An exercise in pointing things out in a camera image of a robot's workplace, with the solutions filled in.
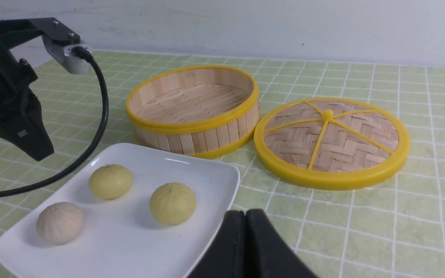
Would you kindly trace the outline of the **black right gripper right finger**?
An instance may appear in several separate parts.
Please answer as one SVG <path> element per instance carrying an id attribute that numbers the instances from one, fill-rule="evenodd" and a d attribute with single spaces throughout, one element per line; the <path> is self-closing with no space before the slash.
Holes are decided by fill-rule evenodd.
<path id="1" fill-rule="evenodd" d="M 245 216 L 246 278 L 316 278 L 279 236 L 262 209 Z"/>

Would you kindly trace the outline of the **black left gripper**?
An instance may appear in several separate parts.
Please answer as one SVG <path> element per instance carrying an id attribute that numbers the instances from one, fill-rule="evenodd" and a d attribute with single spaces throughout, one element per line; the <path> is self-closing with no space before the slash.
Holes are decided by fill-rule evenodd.
<path id="1" fill-rule="evenodd" d="M 0 138 L 42 161 L 54 153 L 54 146 L 44 127 L 41 103 L 29 88 L 37 74 L 11 53 L 37 37 L 65 65 L 65 49 L 80 44 L 81 36 L 53 17 L 0 20 Z"/>

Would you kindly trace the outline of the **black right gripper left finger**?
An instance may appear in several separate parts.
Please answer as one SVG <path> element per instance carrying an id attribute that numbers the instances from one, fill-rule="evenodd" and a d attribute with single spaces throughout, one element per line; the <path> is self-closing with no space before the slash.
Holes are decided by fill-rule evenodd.
<path id="1" fill-rule="evenodd" d="M 190 278 L 242 278 L 245 260 L 245 214 L 225 213 L 210 247 L 193 269 Z"/>

